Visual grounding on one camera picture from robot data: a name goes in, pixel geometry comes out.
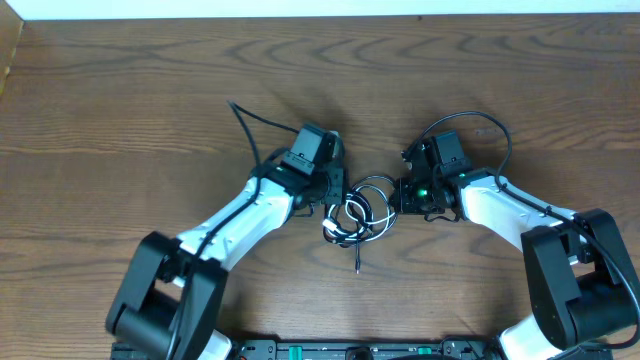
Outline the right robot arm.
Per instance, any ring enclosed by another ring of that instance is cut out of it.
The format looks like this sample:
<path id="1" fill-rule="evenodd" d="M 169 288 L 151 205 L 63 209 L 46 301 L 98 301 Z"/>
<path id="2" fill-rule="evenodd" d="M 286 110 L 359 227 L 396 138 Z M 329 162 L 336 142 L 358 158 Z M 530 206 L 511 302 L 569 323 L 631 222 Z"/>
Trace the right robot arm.
<path id="1" fill-rule="evenodd" d="M 474 168 L 454 131 L 401 156 L 410 174 L 394 185 L 397 212 L 432 222 L 451 211 L 522 252 L 532 313 L 499 335 L 502 358 L 603 355 L 614 348 L 603 337 L 639 325 L 639 279 L 609 213 L 554 207 Z"/>

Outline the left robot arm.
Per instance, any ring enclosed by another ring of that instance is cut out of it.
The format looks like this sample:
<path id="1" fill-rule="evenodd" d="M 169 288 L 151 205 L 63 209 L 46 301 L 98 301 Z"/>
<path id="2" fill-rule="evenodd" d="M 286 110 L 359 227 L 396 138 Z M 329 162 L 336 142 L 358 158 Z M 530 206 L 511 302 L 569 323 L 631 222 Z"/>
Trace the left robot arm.
<path id="1" fill-rule="evenodd" d="M 106 316 L 107 332 L 150 359 L 227 358 L 232 342 L 215 327 L 229 273 L 297 211 L 344 202 L 344 153 L 337 132 L 305 125 L 215 215 L 174 238 L 143 238 Z"/>

